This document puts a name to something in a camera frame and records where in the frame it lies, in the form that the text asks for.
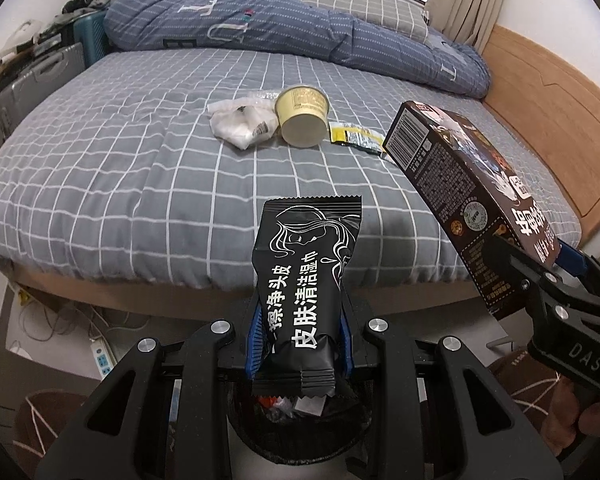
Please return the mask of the right hand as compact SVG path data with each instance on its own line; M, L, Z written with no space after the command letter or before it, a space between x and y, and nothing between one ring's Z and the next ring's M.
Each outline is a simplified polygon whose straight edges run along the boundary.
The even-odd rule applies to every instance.
M562 376L554 388L540 435L558 456L573 444L579 432L588 437L600 437L600 402L584 408L577 396L576 385Z

